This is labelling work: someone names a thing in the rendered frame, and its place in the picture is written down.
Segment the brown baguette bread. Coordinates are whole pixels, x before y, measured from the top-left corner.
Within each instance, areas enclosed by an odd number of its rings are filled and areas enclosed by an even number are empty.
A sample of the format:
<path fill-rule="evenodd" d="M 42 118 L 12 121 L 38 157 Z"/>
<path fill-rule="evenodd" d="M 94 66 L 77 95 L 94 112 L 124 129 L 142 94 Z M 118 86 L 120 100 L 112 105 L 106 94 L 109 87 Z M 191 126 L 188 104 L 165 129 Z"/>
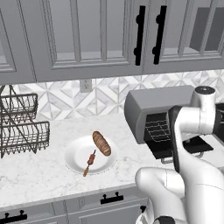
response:
<path fill-rule="evenodd" d="M 93 141 L 104 156 L 108 157 L 111 154 L 109 143 L 99 131 L 93 132 Z"/>

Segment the grey toaster oven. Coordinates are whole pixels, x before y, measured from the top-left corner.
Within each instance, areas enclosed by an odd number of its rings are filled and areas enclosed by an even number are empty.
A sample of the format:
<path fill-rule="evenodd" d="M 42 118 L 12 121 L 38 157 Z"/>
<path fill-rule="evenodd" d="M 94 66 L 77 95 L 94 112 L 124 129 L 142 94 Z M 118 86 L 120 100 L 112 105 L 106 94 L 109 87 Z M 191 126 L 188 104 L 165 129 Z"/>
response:
<path fill-rule="evenodd" d="M 221 111 L 215 105 L 215 89 L 209 86 L 179 86 L 129 91 L 124 115 L 139 144 L 145 142 L 145 131 L 153 122 L 147 116 L 165 113 L 170 139 L 178 147 L 189 135 L 211 135 L 221 124 Z"/>

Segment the kebab skewer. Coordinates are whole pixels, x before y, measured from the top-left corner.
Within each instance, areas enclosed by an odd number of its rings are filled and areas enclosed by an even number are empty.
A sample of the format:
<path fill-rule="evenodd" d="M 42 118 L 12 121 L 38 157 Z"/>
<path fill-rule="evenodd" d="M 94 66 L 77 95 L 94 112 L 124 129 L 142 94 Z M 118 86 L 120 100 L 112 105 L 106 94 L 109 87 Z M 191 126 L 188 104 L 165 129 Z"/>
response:
<path fill-rule="evenodd" d="M 85 171 L 83 172 L 83 177 L 86 177 L 87 174 L 88 174 L 88 170 L 89 170 L 89 166 L 92 165 L 95 161 L 95 152 L 96 150 L 94 151 L 93 154 L 90 155 L 88 161 L 87 161 L 87 168 L 85 169 Z"/>

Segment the grey upper cupboard door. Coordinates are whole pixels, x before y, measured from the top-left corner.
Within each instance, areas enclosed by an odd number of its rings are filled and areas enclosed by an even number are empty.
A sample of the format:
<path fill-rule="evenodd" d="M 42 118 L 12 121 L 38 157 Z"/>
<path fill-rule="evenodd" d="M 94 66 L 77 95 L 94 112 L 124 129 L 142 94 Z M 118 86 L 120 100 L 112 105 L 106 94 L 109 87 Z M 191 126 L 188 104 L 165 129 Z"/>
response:
<path fill-rule="evenodd" d="M 20 0 L 0 0 L 0 85 L 35 82 Z"/>
<path fill-rule="evenodd" d="M 160 7 L 166 5 L 159 63 L 153 64 Z M 224 0 L 150 0 L 143 72 L 224 69 Z"/>
<path fill-rule="evenodd" d="M 137 0 L 18 0 L 38 82 L 137 75 Z"/>

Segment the grey cupboard door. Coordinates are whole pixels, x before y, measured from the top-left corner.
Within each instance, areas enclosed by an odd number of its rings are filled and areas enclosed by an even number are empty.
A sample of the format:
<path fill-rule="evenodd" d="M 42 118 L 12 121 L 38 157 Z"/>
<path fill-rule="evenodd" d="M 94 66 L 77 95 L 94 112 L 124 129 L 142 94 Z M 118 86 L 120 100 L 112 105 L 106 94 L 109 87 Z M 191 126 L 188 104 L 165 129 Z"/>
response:
<path fill-rule="evenodd" d="M 20 0 L 0 0 L 0 85 L 35 82 Z"/>
<path fill-rule="evenodd" d="M 160 7 L 166 5 L 159 63 L 153 64 Z M 150 0 L 143 72 L 224 69 L 224 0 Z"/>
<path fill-rule="evenodd" d="M 81 213 L 70 213 L 69 224 L 136 224 L 142 214 L 140 204 L 114 209 L 95 209 Z"/>
<path fill-rule="evenodd" d="M 137 0 L 18 0 L 38 82 L 137 75 Z"/>

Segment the black toaster oven door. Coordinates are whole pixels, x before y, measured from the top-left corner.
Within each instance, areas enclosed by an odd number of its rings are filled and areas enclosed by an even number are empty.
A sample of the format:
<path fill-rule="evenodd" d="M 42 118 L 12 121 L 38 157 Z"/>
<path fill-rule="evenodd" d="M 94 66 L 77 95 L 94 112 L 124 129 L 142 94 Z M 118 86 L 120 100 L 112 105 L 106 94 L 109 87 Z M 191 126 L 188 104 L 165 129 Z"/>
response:
<path fill-rule="evenodd" d="M 147 145 L 150 148 L 155 159 L 172 157 L 170 140 L 163 139 L 162 141 L 158 141 L 158 142 L 154 140 L 150 140 L 147 142 Z M 188 140 L 185 140 L 183 142 L 183 145 L 185 149 L 191 154 L 204 152 L 204 151 L 212 151 L 214 149 L 207 142 L 205 142 L 200 136 L 196 136 Z"/>

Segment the grey lower cupboard door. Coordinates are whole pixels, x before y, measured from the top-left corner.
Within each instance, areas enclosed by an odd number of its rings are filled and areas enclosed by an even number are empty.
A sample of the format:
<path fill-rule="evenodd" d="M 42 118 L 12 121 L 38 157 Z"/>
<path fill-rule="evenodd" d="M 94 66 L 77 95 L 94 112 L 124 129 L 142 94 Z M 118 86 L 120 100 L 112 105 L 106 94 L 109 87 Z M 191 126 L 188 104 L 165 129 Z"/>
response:
<path fill-rule="evenodd" d="M 136 224 L 142 214 L 140 204 L 114 209 L 95 209 L 81 213 L 70 213 L 69 224 Z"/>

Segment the white round plate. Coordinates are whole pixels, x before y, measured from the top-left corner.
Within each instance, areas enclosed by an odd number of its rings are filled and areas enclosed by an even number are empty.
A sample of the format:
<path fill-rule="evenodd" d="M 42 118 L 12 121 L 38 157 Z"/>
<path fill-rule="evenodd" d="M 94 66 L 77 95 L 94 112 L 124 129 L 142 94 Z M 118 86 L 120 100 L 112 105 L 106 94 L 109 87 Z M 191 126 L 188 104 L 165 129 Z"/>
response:
<path fill-rule="evenodd" d="M 88 167 L 88 160 L 91 154 L 95 154 L 94 162 L 88 168 L 88 175 L 95 175 L 110 169 L 117 160 L 118 147 L 107 136 L 105 137 L 110 148 L 111 154 L 104 156 L 95 145 L 91 136 L 83 136 L 74 140 L 65 151 L 66 167 L 73 172 L 83 174 Z"/>

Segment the grey drawer front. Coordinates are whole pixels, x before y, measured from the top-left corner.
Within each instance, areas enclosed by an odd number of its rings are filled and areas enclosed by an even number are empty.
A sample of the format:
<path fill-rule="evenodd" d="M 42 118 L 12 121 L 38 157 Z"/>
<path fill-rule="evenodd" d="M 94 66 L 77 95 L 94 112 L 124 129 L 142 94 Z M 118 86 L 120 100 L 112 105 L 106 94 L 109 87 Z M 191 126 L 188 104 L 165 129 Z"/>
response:
<path fill-rule="evenodd" d="M 4 217 L 5 213 L 9 213 L 10 216 L 20 215 L 21 210 L 27 214 L 27 219 L 7 224 L 67 224 L 67 216 L 62 201 L 34 206 L 1 208 L 0 219 Z"/>
<path fill-rule="evenodd" d="M 115 192 L 119 192 L 120 195 L 123 195 L 124 200 L 103 205 L 101 204 L 100 200 L 102 199 L 103 194 L 107 194 L 107 197 L 110 198 L 115 197 Z M 66 212 L 68 214 L 76 214 L 95 209 L 114 209 L 135 204 L 146 206 L 147 201 L 147 197 L 135 186 L 132 186 L 120 189 L 107 189 L 103 192 L 91 193 L 77 198 L 66 199 L 65 204 Z"/>

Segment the white wall outlet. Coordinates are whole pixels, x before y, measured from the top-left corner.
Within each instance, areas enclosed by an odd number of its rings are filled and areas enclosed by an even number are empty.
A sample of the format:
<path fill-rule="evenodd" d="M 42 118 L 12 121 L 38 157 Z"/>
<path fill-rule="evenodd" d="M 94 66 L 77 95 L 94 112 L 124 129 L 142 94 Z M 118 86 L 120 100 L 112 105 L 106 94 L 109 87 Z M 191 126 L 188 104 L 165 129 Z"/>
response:
<path fill-rule="evenodd" d="M 80 80 L 80 91 L 82 93 L 90 93 L 92 91 L 92 80 Z"/>

